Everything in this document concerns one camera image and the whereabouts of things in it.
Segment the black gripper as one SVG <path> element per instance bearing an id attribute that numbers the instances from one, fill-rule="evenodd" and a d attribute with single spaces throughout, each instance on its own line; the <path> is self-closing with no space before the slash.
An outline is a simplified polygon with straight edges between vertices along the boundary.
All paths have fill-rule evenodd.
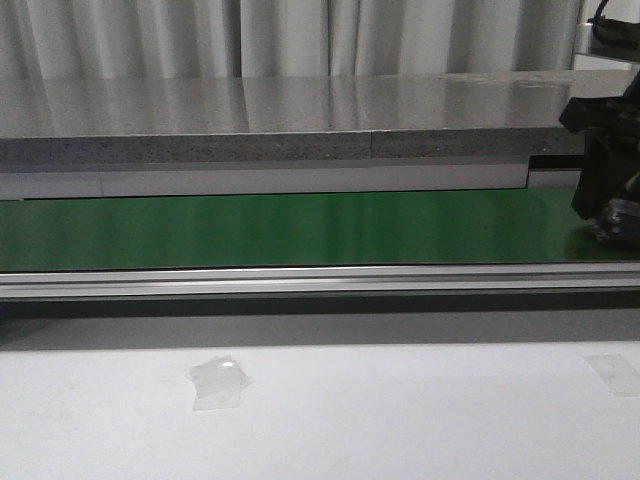
<path id="1" fill-rule="evenodd" d="M 620 96 L 572 97 L 559 118 L 585 135 L 581 174 L 572 207 L 593 218 L 610 200 L 639 201 L 639 79 Z"/>

